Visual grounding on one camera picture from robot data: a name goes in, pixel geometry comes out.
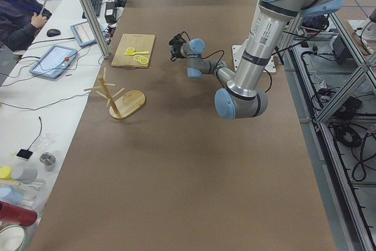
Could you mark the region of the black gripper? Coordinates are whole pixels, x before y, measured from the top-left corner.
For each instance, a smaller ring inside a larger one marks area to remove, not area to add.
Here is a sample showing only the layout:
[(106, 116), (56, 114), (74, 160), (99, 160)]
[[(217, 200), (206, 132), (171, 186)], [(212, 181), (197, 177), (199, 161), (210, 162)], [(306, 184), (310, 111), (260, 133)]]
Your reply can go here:
[(170, 60), (174, 62), (177, 59), (184, 59), (185, 55), (182, 53), (183, 45), (173, 44), (170, 48)]

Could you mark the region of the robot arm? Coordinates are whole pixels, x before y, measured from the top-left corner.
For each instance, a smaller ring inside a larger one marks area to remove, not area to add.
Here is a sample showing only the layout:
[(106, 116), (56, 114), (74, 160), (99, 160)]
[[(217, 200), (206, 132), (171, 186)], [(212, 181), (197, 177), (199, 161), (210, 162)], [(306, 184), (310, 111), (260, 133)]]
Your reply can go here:
[(187, 74), (199, 78), (214, 75), (223, 85), (214, 96), (216, 111), (223, 119), (261, 115), (267, 107), (265, 91), (257, 86), (287, 22), (296, 16), (317, 16), (342, 8), (344, 0), (259, 0), (260, 13), (252, 27), (235, 72), (223, 61), (202, 58), (203, 40), (185, 41), (180, 34), (169, 45), (171, 60), (187, 60)]

